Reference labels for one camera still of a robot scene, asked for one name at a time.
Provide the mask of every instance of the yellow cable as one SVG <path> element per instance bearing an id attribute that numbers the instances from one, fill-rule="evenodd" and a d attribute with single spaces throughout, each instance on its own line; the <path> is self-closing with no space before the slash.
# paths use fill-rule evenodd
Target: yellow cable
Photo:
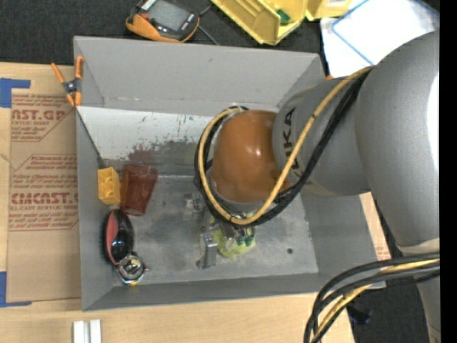
<path id="1" fill-rule="evenodd" d="M 208 180 L 206 179 L 206 175 L 204 174 L 204 159 L 203 159 L 203 150 L 204 150 L 204 144 L 206 143 L 206 139 L 208 138 L 209 132 L 211 128 L 214 126 L 214 124 L 227 114 L 233 112 L 233 109 L 227 109 L 226 111 L 221 112 L 218 116 L 214 117 L 213 120 L 209 123 L 209 125 L 205 128 L 203 135 L 201 137 L 201 142 L 200 142 L 200 147 L 199 147 L 199 170 L 200 170 L 200 177 L 202 181 L 203 188 L 206 192 L 206 195 L 208 196 L 209 201 L 213 205 L 213 207 L 227 220 L 230 222 L 233 222 L 234 224 L 238 225 L 247 225 L 255 222 L 259 217 L 261 217 L 265 211 L 270 207 L 270 205 L 273 203 L 275 197 L 279 193 L 279 189 L 282 187 L 284 181 L 286 180 L 287 174 L 289 170 L 291 169 L 293 163 L 295 162 L 295 159 L 298 155 L 298 152 L 300 151 L 301 145 L 303 145 L 306 136 L 308 136 L 308 133 L 311 130 L 311 127 L 314 124 L 314 121 L 316 118 L 321 114 L 321 112 L 327 107 L 328 103 L 337 95 L 337 93 L 344 88 L 349 82 L 352 80 L 356 79 L 360 75 L 366 73 L 367 71 L 371 70 L 372 66 L 366 67 L 362 70 L 358 70 L 352 75 L 347 76 L 345 79 L 340 81 L 335 87 L 330 90 L 330 92 L 327 94 L 327 96 L 321 101 L 321 103 L 317 106 L 315 109 L 314 113 L 310 116 L 309 120 L 306 122 L 305 127 L 300 133 L 300 136 L 298 137 L 298 140 L 296 142 L 295 147 L 293 148 L 291 155 L 289 156 L 286 165 L 283 168 L 283 171 L 281 172 L 281 175 L 279 176 L 278 180 L 276 181 L 275 187 L 271 191 L 270 195 L 268 196 L 268 199 L 263 203 L 262 207 L 256 211 L 256 213 L 248 217 L 246 219 L 238 219 L 231 214 L 229 214 L 216 200 L 216 198 L 213 195 L 213 192 L 210 189 L 210 186 L 208 185 Z"/>
<path id="2" fill-rule="evenodd" d="M 440 259 L 429 259 L 425 261 L 420 261 L 420 262 L 411 262 L 411 263 L 403 263 L 403 264 L 398 264 L 396 266 L 388 267 L 383 269 L 382 271 L 378 272 L 375 274 L 375 276 L 380 275 L 380 274 L 386 274 L 386 273 L 391 273 L 391 272 L 398 272 L 398 271 L 405 271 L 405 270 L 410 270 L 410 269 L 415 269 L 417 267 L 422 267 L 426 266 L 427 264 L 432 264 L 435 262 L 439 262 Z M 327 313 L 327 315 L 323 318 L 322 323 L 319 324 L 318 329 L 316 331 L 316 334 L 319 334 L 326 328 L 326 326 L 331 322 L 335 314 L 337 314 L 340 309 L 344 308 L 349 302 L 353 301 L 359 294 L 361 294 L 363 291 L 368 289 L 369 287 L 373 286 L 373 284 L 366 284 L 365 286 L 358 287 L 344 296 L 342 296 L 330 309 L 330 311 Z"/>

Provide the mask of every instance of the robotic arm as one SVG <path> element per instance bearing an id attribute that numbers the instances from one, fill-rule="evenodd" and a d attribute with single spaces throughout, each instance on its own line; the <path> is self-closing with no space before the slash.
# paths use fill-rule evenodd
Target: robotic arm
<path id="1" fill-rule="evenodd" d="M 375 67 L 298 93 L 278 113 L 229 109 L 196 154 L 209 209 L 245 229 L 274 217 L 302 187 L 323 197 L 372 192 L 404 256 L 439 252 L 438 100 L 435 31 Z M 440 342 L 439 277 L 418 289 L 431 341 Z"/>

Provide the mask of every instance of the red cup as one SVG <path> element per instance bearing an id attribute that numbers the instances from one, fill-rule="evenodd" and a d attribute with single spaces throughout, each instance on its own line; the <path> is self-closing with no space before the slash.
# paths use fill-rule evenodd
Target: red cup
<path id="1" fill-rule="evenodd" d="M 122 172 L 121 209 L 126 214 L 146 213 L 159 172 L 151 165 L 126 164 Z"/>

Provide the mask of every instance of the black floor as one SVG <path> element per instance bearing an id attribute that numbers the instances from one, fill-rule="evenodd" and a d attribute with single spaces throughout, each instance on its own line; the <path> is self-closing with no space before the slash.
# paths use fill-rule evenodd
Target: black floor
<path id="1" fill-rule="evenodd" d="M 125 28 L 130 8 L 138 0 L 0 0 L 0 61 L 73 64 L 72 39 L 81 36 L 135 38 Z M 178 0 L 203 11 L 208 0 Z M 424 0 L 439 11 L 440 0 Z M 224 13 L 212 6 L 201 26 L 220 45 L 258 45 Z M 214 44 L 201 30 L 193 43 Z M 305 21 L 275 47 L 325 56 L 317 21 Z M 357 343 L 428 343 L 423 307 L 415 286 L 396 287 L 360 297 L 354 304 L 369 312 L 369 323 L 355 325 Z"/>

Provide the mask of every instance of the orange clip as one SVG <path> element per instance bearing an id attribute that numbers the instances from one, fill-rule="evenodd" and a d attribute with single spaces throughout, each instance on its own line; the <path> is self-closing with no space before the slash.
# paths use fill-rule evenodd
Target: orange clip
<path id="1" fill-rule="evenodd" d="M 51 63 L 54 72 L 56 73 L 57 79 L 59 83 L 62 84 L 64 90 L 66 92 L 66 98 L 68 99 L 71 106 L 78 106 L 81 105 L 81 93 L 79 92 L 79 81 L 83 78 L 83 64 L 84 58 L 83 56 L 79 55 L 76 58 L 75 64 L 75 78 L 71 81 L 65 81 L 62 73 L 60 72 L 59 68 L 55 63 Z"/>

